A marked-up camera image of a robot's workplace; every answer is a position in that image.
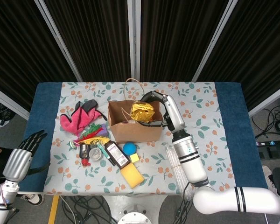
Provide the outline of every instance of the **robotic hand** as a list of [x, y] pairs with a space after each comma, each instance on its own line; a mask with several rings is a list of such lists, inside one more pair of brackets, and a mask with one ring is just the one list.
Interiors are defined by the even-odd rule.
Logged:
[[280, 197], [268, 189], [234, 187], [224, 192], [214, 191], [208, 184], [208, 177], [197, 152], [198, 146], [194, 145], [192, 136], [184, 131], [185, 123], [173, 98], [151, 91], [145, 94], [141, 101], [159, 101], [165, 106], [163, 121], [139, 123], [144, 126], [168, 126], [173, 134], [172, 143], [185, 175], [192, 185], [198, 187], [193, 203], [199, 212], [212, 214], [230, 210], [280, 215]]
[[197, 152], [198, 146], [195, 146], [192, 136], [185, 132], [185, 123], [172, 96], [151, 91], [145, 94], [141, 101], [147, 103], [159, 101], [165, 106], [166, 112], [163, 121], [139, 123], [144, 126], [168, 126], [168, 129], [173, 134], [172, 143], [174, 149], [188, 181], [195, 187], [207, 185], [209, 180]]
[[15, 148], [9, 156], [6, 166], [3, 171], [3, 175], [6, 180], [0, 185], [0, 224], [4, 223], [9, 210], [15, 200], [15, 197], [19, 191], [18, 183], [22, 181], [26, 175], [35, 173], [36, 171], [42, 171], [48, 166], [42, 169], [30, 169], [32, 158], [44, 137], [47, 134], [43, 130], [30, 135], [25, 139], [18, 148]]

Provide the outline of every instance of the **white shoe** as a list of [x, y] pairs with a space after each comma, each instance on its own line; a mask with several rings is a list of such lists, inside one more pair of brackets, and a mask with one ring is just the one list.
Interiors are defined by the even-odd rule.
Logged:
[[275, 195], [279, 196], [277, 193], [277, 188], [275, 186], [274, 180], [273, 180], [273, 173], [267, 166], [262, 166], [263, 173], [265, 174], [266, 178], [266, 184], [268, 189], [273, 192]]
[[23, 195], [21, 199], [24, 199], [25, 201], [29, 202], [30, 204], [34, 206], [41, 205], [45, 200], [45, 195]]

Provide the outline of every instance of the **paper bag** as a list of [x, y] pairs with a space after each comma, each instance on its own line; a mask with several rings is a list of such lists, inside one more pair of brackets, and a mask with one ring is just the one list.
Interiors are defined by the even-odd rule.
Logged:
[[[161, 136], [162, 127], [146, 127], [139, 123], [121, 123], [126, 119], [131, 119], [128, 115], [123, 115], [121, 108], [126, 112], [130, 112], [134, 100], [123, 101], [108, 101], [108, 120], [110, 129], [117, 143], [132, 142], [147, 142], [157, 141]], [[160, 104], [157, 101], [150, 103], [154, 107], [153, 120], [163, 120], [160, 112]]]

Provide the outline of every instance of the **yellow tape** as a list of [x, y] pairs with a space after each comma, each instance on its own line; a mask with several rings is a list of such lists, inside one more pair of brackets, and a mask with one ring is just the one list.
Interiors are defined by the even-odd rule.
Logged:
[[48, 224], [55, 223], [55, 217], [56, 217], [56, 212], [57, 212], [57, 207], [58, 207], [58, 200], [59, 200], [59, 195], [54, 195], [52, 205], [51, 205], [51, 212], [50, 212]]

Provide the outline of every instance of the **gray floor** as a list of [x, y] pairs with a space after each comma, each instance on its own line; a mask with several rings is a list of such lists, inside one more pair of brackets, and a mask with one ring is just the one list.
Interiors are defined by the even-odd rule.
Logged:
[[[273, 104], [268, 106], [268, 109], [274, 106], [280, 105], [280, 99], [275, 101]], [[267, 112], [260, 111], [254, 116], [254, 121], [262, 128], [266, 126]], [[16, 147], [22, 141], [26, 126], [26, 120], [16, 115], [8, 125], [0, 128], [0, 146], [2, 147]], [[261, 131], [252, 124], [254, 134], [257, 135]], [[268, 140], [280, 140], [278, 135], [260, 136], [258, 141]], [[267, 165], [271, 170], [275, 167], [280, 167], [280, 160], [264, 161], [263, 164]], [[34, 207], [30, 206], [29, 203], [17, 198], [14, 205], [20, 212], [9, 222], [10, 224], [21, 224], [21, 223], [34, 223], [34, 224], [45, 224], [48, 223], [52, 196], [46, 196], [43, 205]], [[174, 220], [176, 209], [179, 207], [182, 198], [180, 196], [168, 196], [161, 207], [159, 214], [160, 224], [171, 224]], [[268, 215], [270, 224], [277, 224], [280, 220], [279, 216]], [[61, 199], [59, 200], [56, 224], [68, 224], [69, 220], [63, 214], [61, 208]], [[212, 224], [265, 224], [265, 217], [263, 214], [256, 213], [237, 213], [237, 212], [220, 212], [213, 215], [203, 215], [199, 213], [195, 207], [191, 208], [188, 215], [187, 224], [189, 223], [212, 223]]]

